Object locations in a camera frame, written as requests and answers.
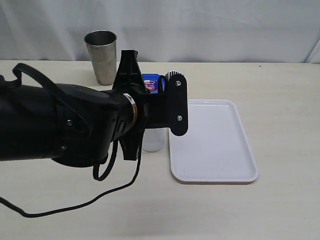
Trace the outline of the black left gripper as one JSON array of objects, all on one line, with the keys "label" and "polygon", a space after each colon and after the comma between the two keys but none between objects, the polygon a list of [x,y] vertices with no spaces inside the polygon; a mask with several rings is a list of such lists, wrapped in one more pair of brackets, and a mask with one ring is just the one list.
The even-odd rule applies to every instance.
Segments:
[{"label": "black left gripper", "polygon": [[164,92],[150,93],[145,86],[136,50],[122,50],[114,90],[129,94],[136,103],[136,120],[129,131],[119,137],[123,158],[136,161],[141,153],[145,129],[169,128],[175,136],[188,131],[187,80],[174,74],[166,83]]}]

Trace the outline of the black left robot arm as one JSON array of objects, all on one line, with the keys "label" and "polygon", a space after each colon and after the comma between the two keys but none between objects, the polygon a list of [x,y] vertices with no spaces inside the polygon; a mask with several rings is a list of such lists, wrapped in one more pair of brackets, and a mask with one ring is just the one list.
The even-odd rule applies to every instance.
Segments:
[{"label": "black left robot arm", "polygon": [[75,168],[102,165],[109,146],[138,159],[145,129],[188,130],[187,80],[173,75],[161,93],[145,86],[137,51],[123,50],[110,90],[54,83],[25,63],[0,80],[0,159],[52,159]]}]

